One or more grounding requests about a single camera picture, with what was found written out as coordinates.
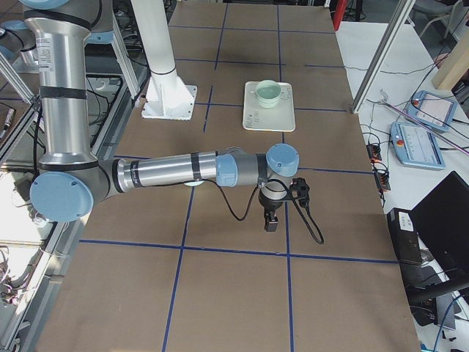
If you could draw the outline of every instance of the black monitor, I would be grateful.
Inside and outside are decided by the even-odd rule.
[[[469,274],[469,185],[455,171],[412,209],[410,218],[450,279]]]

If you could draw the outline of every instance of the sticker label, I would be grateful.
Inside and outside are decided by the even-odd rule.
[[[409,214],[399,211],[399,225],[401,230],[413,232],[413,224]]]
[[[53,42],[51,38],[37,38],[37,59],[39,72],[53,71]]]

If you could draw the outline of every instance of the black band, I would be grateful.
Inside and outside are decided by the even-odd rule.
[[[130,177],[132,178],[132,183],[135,188],[143,187],[139,176],[139,162],[140,160],[134,160],[130,163]]]
[[[97,23],[101,19],[102,14],[103,14],[103,0],[100,0],[100,7],[99,7],[99,10],[97,11],[97,15],[96,15],[95,20],[93,21],[93,23],[91,23],[91,28],[93,28],[94,26],[97,25]]]
[[[109,180],[109,175],[108,173],[104,170],[104,168],[101,166],[101,165],[98,165],[97,167],[99,167],[99,169],[101,170],[101,172],[104,174],[104,176],[106,177],[106,181],[108,182],[108,192],[106,193],[106,197],[109,195],[109,192],[111,191],[111,180]]]
[[[257,178],[257,185],[260,186],[267,182],[267,158],[265,154],[256,154],[257,157],[257,172],[259,177]]]
[[[26,52],[28,52],[28,51],[30,51],[30,50],[34,50],[35,48],[36,48],[36,44],[34,44],[31,48],[21,49],[20,51],[21,51],[22,53],[26,53]]]
[[[176,70],[176,66],[174,66],[174,68],[171,70],[171,71],[168,71],[166,73],[158,73],[158,72],[155,72],[155,71],[152,71],[152,73],[154,73],[155,75],[159,75],[159,76],[164,76],[164,75],[168,75],[170,74],[171,72],[175,71]]]
[[[79,170],[88,170],[98,167],[99,163],[97,161],[92,161],[91,163],[85,164],[42,164],[39,163],[40,168],[45,171],[79,171]]]
[[[116,191],[118,191],[119,193],[124,193],[122,188],[120,188],[119,176],[117,175],[118,165],[119,165],[119,159],[114,160],[114,162],[112,163],[112,182],[114,183],[114,187]]]
[[[199,154],[191,153],[191,162],[192,162],[192,175],[195,181],[200,181],[202,179],[202,174],[200,173],[200,163],[199,163]]]
[[[48,10],[28,10],[24,12],[24,19],[27,18],[47,18],[49,20],[64,21],[82,26],[91,31],[91,23],[83,18],[65,15],[64,13],[48,11]]]
[[[39,88],[39,95],[41,98],[70,98],[86,100],[85,89],[41,86]]]

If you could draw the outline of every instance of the cardboard table surface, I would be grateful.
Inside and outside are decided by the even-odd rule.
[[[325,245],[292,205],[277,232],[264,232],[256,197],[234,220],[209,183],[108,199],[37,351],[418,351],[328,10],[182,1],[169,28],[178,73],[199,88],[192,120],[135,108],[117,156],[290,143]],[[243,129],[244,83],[268,78],[292,85],[295,132]],[[236,213],[252,191],[226,190]]]

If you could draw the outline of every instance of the blue joint cap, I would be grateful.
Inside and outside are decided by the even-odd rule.
[[[51,221],[74,221],[89,213],[94,204],[88,186],[65,172],[46,172],[29,189],[34,208]]]
[[[28,26],[23,21],[6,21],[0,24],[1,28],[9,29],[10,31],[19,31],[21,29],[28,29]]]
[[[86,44],[111,44],[114,40],[114,31],[91,33],[86,39]]]
[[[5,59],[11,60],[15,55],[9,49],[5,48],[4,46],[0,45],[0,53],[5,56]]]
[[[291,145],[276,144],[267,151],[266,157],[267,165],[280,176],[293,177],[298,171],[300,156]]]
[[[70,0],[20,0],[23,5],[36,10],[52,10],[65,5]]]
[[[216,157],[215,163],[217,184],[222,187],[235,187],[237,183],[237,165],[233,155],[219,155]]]

